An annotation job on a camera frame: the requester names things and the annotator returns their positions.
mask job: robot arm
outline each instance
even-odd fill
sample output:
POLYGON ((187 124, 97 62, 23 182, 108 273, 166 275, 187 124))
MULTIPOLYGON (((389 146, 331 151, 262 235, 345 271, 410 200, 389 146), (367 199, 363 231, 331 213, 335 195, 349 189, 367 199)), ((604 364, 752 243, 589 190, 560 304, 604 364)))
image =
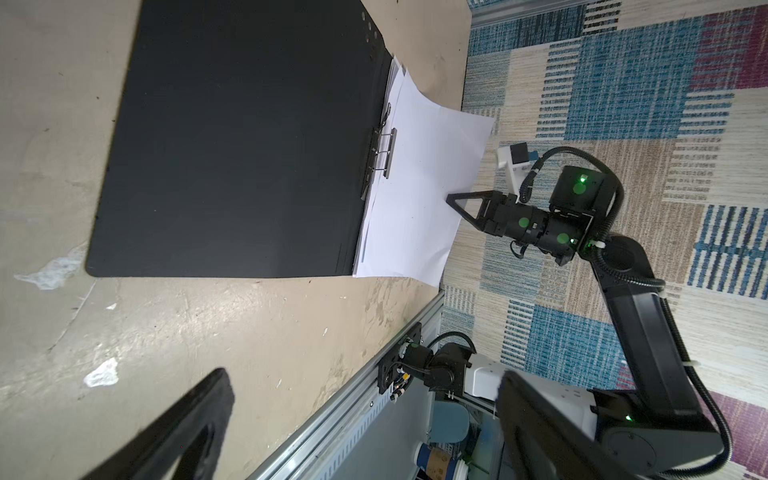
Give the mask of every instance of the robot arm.
MULTIPOLYGON (((516 151, 527 160, 527 147, 516 151)), ((534 246, 561 266, 577 254, 589 261, 637 389, 579 389, 523 372, 517 376, 634 475, 685 478, 717 470, 730 457, 730 431, 688 361, 665 300, 664 281, 654 278, 638 242, 608 233, 624 197, 621 182, 590 154, 557 147, 533 165, 520 195, 520 202, 514 194, 498 191, 452 194, 446 201, 476 229, 510 237, 511 252, 518 258, 534 246), (527 205, 533 178, 544 161, 560 152, 576 154, 600 171, 564 167, 549 211, 527 205), (476 217, 457 203, 469 198, 482 199, 476 217), (719 432, 703 414, 694 387, 719 432), (715 459, 701 467, 671 470, 712 455, 715 459)), ((402 366, 428 387, 500 400, 496 396, 507 367, 456 343, 445 344, 434 355, 425 350, 411 343, 402 351, 402 366)), ((503 421, 505 413, 498 414, 503 421)))

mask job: white paper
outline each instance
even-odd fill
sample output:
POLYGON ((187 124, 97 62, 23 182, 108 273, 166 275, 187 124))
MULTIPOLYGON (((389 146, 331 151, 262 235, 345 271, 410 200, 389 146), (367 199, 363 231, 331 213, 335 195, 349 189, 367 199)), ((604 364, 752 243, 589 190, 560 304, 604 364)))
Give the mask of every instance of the white paper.
POLYGON ((461 220, 445 198, 472 189, 494 119, 437 105, 402 72, 388 102, 384 131, 397 129, 389 179, 380 171, 372 179, 354 276, 439 286, 461 220))

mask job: white paint spot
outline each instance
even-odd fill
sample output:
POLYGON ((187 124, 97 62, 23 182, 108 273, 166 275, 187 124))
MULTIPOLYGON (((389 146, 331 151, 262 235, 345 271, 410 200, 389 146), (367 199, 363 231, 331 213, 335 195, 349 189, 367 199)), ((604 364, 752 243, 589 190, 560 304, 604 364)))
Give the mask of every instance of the white paint spot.
POLYGON ((96 367, 96 370, 88 373, 83 382, 85 382, 85 385, 93 388, 95 386, 114 385, 118 380, 118 361, 112 357, 96 367))
POLYGON ((88 251, 88 243, 81 243, 72 250, 69 250, 66 257, 54 258, 46 263, 37 273, 29 275, 14 275, 16 280, 33 283, 40 290, 54 290, 64 286, 67 278, 73 276, 78 271, 80 265, 85 260, 85 253, 88 251))

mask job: binder clip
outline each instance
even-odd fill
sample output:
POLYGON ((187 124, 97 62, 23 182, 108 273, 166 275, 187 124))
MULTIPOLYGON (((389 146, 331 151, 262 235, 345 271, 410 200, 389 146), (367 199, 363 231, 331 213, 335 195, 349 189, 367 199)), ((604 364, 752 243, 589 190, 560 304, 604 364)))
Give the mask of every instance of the binder clip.
POLYGON ((381 124, 377 128, 374 128, 371 134, 370 149, 366 162, 366 176, 362 183, 360 200, 365 200, 368 196, 368 188, 370 187, 371 180, 373 179, 373 172, 383 171, 384 178, 389 179, 389 172, 392 169, 392 152, 395 150, 395 140, 397 139, 397 129, 393 128, 389 131, 388 134, 383 133, 383 131, 387 118, 389 118, 389 112, 391 109, 392 105, 387 104, 386 113, 382 118, 381 124), (380 150, 382 146, 382 139, 384 137, 387 137, 387 140, 384 141, 386 143, 386 149, 380 150), (384 160, 384 168, 376 168, 376 163, 379 159, 379 155, 381 154, 386 154, 386 158, 384 160))

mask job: metal clip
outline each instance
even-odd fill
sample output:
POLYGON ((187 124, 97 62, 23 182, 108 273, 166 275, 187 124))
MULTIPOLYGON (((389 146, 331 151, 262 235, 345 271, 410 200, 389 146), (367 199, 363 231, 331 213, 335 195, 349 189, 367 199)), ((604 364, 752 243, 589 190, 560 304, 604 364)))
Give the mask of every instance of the metal clip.
POLYGON ((389 142, 387 142, 386 150, 378 150, 377 148, 372 148, 371 150, 373 151, 373 154, 376 156, 376 158, 378 158, 380 154, 386 154, 386 160, 384 161, 384 168, 372 168, 371 170, 373 171, 383 170, 384 178, 388 180, 389 169, 392 166, 392 152, 395 151, 395 139, 397 138, 397 128, 393 128, 392 131, 390 131, 388 134, 380 134, 379 141, 381 141, 381 137, 389 137, 389 142))

